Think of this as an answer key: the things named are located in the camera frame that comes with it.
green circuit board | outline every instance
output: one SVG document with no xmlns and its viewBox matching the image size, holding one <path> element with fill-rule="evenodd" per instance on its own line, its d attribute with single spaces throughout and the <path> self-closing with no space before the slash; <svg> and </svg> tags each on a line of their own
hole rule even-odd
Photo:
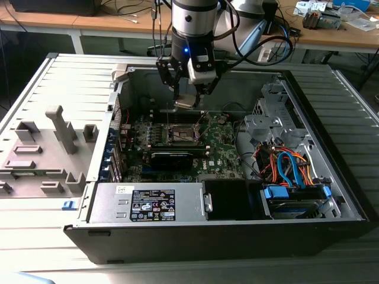
<svg viewBox="0 0 379 284">
<path fill-rule="evenodd" d="M 242 167 L 239 163 L 238 153 L 233 144 L 233 125 L 221 114 L 208 114 L 196 126 L 194 124 L 154 124 L 148 121 L 138 120 L 132 123 L 133 134 L 130 137 L 132 143 L 125 150 L 127 173 L 124 175 L 124 182 L 200 182 L 204 179 L 243 179 Z M 200 139 L 190 141 L 181 135 L 171 138 L 171 143 L 167 138 L 167 129 L 179 134 L 185 134 L 190 129 L 199 136 Z M 155 145 L 158 147 L 182 146 L 180 152 L 206 151 L 206 157 L 196 157 L 194 155 L 192 167 L 188 170 L 162 170 L 151 171 L 149 156 L 152 143 L 152 130 L 157 130 L 154 136 Z M 186 145 L 196 145 L 198 150 L 193 147 L 185 148 Z"/>
</svg>

workbench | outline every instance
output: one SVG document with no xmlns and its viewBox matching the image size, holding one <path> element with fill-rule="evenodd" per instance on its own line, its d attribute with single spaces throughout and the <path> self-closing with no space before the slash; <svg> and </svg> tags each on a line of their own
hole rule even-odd
<svg viewBox="0 0 379 284">
<path fill-rule="evenodd" d="M 296 0 L 280 0 L 284 18 L 294 28 L 301 30 L 301 36 L 296 49 L 345 51 L 360 53 L 375 53 L 379 46 L 379 31 L 361 31 L 346 23 L 342 23 L 339 30 L 307 30 L 302 26 L 302 17 L 294 17 L 293 10 Z M 7 1 L 7 7 L 12 15 L 31 33 L 67 34 L 71 36 L 75 52 L 83 54 L 81 36 L 117 37 L 117 38 L 152 38 L 152 20 L 150 10 L 137 13 L 138 24 L 127 21 L 121 17 L 107 15 L 99 12 L 94 17 L 80 17 L 76 15 L 56 15 L 39 13 L 15 12 Z M 125 0 L 118 0 L 118 6 L 125 5 Z M 150 2 L 143 2 L 138 9 L 147 8 Z M 379 14 L 379 8 L 370 7 L 367 13 Z M 162 31 L 166 31 L 171 20 L 171 12 L 162 6 Z M 2 30 L 24 31 L 9 15 L 3 5 L 0 5 L 0 27 Z M 156 38 L 159 38 L 158 25 L 156 25 Z"/>
<path fill-rule="evenodd" d="M 51 121 L 43 114 L 51 101 L 62 104 L 65 108 L 63 117 L 70 120 L 74 128 L 81 129 L 86 123 L 101 128 L 101 117 L 113 91 L 112 70 L 116 64 L 131 59 L 136 64 L 142 60 L 155 61 L 147 57 L 51 54 L 0 123 L 0 163 L 14 144 L 12 140 L 17 139 L 14 133 L 17 121 L 34 120 L 39 127 L 53 129 Z M 375 113 L 341 73 L 329 66 L 279 64 L 276 67 L 292 72 L 339 149 L 346 159 L 349 157 L 349 165 L 367 164 L 365 170 L 359 172 L 359 182 L 378 210 L 378 159 L 369 156 L 370 151 L 378 147 L 377 138 L 372 144 L 364 145 L 359 139 L 362 134 L 378 135 L 377 127 L 372 127 L 379 120 Z M 70 86 L 65 92 L 71 95 L 57 91 L 62 86 Z M 63 233 L 62 225 L 78 215 L 77 211 L 61 210 L 67 200 L 0 199 L 2 270 L 32 273 L 57 284 L 362 283 L 378 280 L 378 230 L 357 240 L 337 243 L 309 258 L 96 265 Z M 70 200 L 78 202 L 79 198 Z"/>
</svg>

power supply label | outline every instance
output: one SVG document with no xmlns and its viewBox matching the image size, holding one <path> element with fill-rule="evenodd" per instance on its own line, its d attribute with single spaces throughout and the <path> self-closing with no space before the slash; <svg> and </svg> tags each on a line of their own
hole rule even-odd
<svg viewBox="0 0 379 284">
<path fill-rule="evenodd" d="M 130 220 L 175 221 L 175 190 L 133 191 Z"/>
</svg>

metal table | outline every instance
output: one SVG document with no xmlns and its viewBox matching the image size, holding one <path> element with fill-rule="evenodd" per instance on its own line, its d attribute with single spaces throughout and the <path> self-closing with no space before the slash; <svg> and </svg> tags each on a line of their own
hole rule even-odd
<svg viewBox="0 0 379 284">
<path fill-rule="evenodd" d="M 13 145 L 11 140 L 17 138 L 14 133 L 17 120 L 33 118 L 36 124 L 53 127 L 41 112 L 49 101 L 66 106 L 67 117 L 78 127 L 89 121 L 100 127 L 112 92 L 112 68 L 126 60 L 154 59 L 75 54 L 47 58 L 0 123 L 0 162 Z M 284 64 L 278 66 L 280 68 L 292 71 L 378 210 L 379 158 L 371 153 L 379 149 L 376 126 L 379 118 L 346 79 L 328 66 Z M 77 217 L 76 211 L 61 210 L 66 200 L 0 199 L 3 269 L 32 273 L 56 283 L 362 283 L 379 280 L 379 230 L 303 259 L 95 265 L 62 231 L 63 224 Z"/>
</svg>

robotic arm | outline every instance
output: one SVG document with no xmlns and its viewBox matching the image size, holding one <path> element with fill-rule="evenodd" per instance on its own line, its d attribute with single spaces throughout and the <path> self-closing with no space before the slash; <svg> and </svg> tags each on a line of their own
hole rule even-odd
<svg viewBox="0 0 379 284">
<path fill-rule="evenodd" d="M 235 52 L 232 40 L 235 37 L 240 51 L 245 54 L 263 33 L 266 25 L 263 0 L 234 0 L 236 8 L 227 0 L 223 1 L 224 7 L 218 0 L 172 0 L 171 56 L 158 58 L 156 65 L 163 84 L 174 92 L 178 106 L 196 107 L 204 95 L 212 93 L 226 72 L 226 62 L 214 58 L 214 46 Z M 174 76 L 169 71 L 169 64 L 175 71 Z M 193 104 L 181 101 L 180 78 L 189 78 L 194 84 L 197 94 Z"/>
</svg>

